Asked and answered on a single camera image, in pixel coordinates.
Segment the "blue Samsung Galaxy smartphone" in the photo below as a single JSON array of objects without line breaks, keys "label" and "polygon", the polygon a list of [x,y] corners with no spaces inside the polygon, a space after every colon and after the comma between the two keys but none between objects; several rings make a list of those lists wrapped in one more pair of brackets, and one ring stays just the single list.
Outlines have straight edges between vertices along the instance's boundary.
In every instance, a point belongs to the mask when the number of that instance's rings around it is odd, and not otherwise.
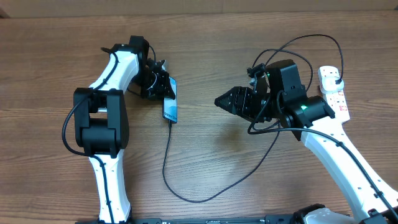
[{"label": "blue Samsung Galaxy smartphone", "polygon": [[[171,89],[177,95],[177,82],[174,78],[169,77]],[[177,123],[178,121],[178,109],[177,109],[177,97],[172,98],[164,98],[163,110],[162,110],[163,118],[169,120],[171,123]]]}]

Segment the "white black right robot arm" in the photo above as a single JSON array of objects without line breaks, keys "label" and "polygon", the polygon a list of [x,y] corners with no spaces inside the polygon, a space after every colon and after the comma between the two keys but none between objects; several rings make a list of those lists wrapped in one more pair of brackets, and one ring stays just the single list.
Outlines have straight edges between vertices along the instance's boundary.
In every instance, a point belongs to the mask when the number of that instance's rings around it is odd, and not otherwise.
[{"label": "white black right robot arm", "polygon": [[352,217],[334,215],[333,223],[397,223],[397,191],[385,183],[349,140],[326,100],[307,96],[296,63],[281,60],[248,69],[249,87],[235,86],[215,105],[252,125],[279,120],[321,161],[347,200]]}]

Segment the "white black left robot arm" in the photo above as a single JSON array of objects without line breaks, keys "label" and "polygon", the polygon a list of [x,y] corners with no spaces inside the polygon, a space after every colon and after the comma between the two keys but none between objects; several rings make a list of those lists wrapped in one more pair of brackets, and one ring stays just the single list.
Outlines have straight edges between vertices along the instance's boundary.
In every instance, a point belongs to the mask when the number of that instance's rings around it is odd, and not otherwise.
[{"label": "white black left robot arm", "polygon": [[178,121],[177,82],[165,60],[149,58],[152,47],[142,36],[131,36],[127,44],[114,44],[104,52],[109,63],[88,88],[77,88],[73,108],[75,139],[80,155],[93,167],[100,200],[95,223],[132,223],[132,207],[124,183],[123,157],[129,141],[125,93],[130,84],[140,87],[139,96],[163,102],[162,116]]}]

